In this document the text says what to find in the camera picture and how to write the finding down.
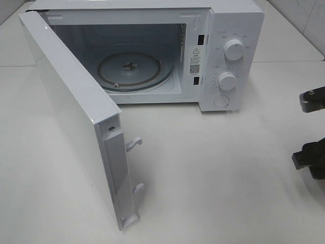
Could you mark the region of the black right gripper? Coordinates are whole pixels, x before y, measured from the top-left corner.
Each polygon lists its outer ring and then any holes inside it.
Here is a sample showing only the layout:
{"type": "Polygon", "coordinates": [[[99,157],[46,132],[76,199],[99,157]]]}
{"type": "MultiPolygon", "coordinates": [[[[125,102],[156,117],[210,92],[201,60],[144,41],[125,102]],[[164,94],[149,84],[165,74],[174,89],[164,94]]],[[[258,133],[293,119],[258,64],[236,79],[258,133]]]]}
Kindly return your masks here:
{"type": "MultiPolygon", "coordinates": [[[[300,105],[303,112],[324,109],[325,87],[320,87],[300,94],[300,105]]],[[[297,170],[308,167],[314,179],[324,179],[324,138],[318,142],[303,145],[302,150],[292,155],[297,170]]]]}

